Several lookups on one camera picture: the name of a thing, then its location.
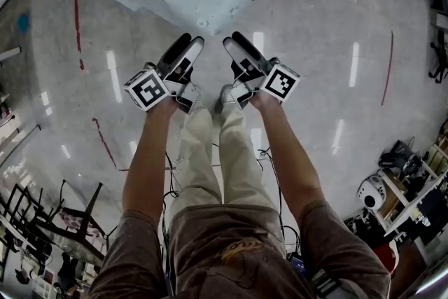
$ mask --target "forearm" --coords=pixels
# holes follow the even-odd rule
[[[123,210],[134,209],[159,223],[163,208],[165,151],[170,115],[156,106],[146,116],[143,133],[122,194]]]
[[[280,104],[260,109],[280,189],[291,213],[298,217],[308,203],[324,196],[316,169],[291,129]]]

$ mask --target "beige pants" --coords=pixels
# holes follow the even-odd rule
[[[224,198],[211,167],[211,114],[198,102],[181,133],[176,175],[179,197],[171,205],[171,219],[186,207],[203,204],[254,204],[277,210],[262,183],[261,167],[246,134],[244,114],[236,104],[226,104],[221,120],[219,158]]]

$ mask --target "brown t-shirt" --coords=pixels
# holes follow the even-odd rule
[[[243,205],[187,208],[174,217],[170,229],[175,298],[315,298],[310,279],[319,270],[352,284],[361,297],[387,298],[388,272],[326,202],[306,206],[299,228],[306,277],[284,258],[274,210]],[[165,296],[156,227],[149,217],[126,211],[89,298]]]

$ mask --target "white box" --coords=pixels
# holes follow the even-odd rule
[[[260,89],[285,102],[293,93],[299,81],[299,74],[285,65],[277,64],[272,68]]]
[[[144,111],[171,95],[155,69],[139,71],[123,85],[123,89],[129,94],[132,101]]]

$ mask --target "concrete floor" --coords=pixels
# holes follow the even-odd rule
[[[74,0],[10,0],[0,11],[0,49],[24,48],[0,71],[19,117],[11,125],[21,124],[22,133],[36,123],[42,126],[3,165],[0,181],[6,190],[1,194],[7,197],[14,183],[27,179],[34,193],[42,187],[45,201],[54,205],[66,179],[66,206],[83,208],[102,182],[94,217],[107,231],[120,217],[126,173],[118,169],[129,167],[144,121],[127,95],[114,90],[114,79],[121,87],[144,62],[158,61],[183,31],[150,11],[133,13],[114,0],[79,0],[79,7],[84,70],[76,47]],[[347,217],[361,206],[356,190],[377,170],[381,152],[396,139],[412,136],[414,149],[425,151],[446,118],[448,81],[436,85],[428,77],[435,61],[429,7],[429,0],[254,0],[222,36],[206,39],[192,78],[212,107],[221,86],[232,80],[223,38],[234,30],[250,39],[263,32],[266,56],[279,57],[303,76],[284,108],[329,203]],[[32,26],[18,36],[15,19],[23,12],[30,14]],[[381,107],[391,32],[393,64]],[[245,111],[248,130],[262,128],[255,110]],[[173,160],[182,121],[177,113],[171,124],[168,154]],[[264,130],[260,143],[268,147]],[[218,164],[217,156],[213,162]],[[270,164],[263,166],[265,184],[278,202]],[[292,225],[285,212],[285,224]]]

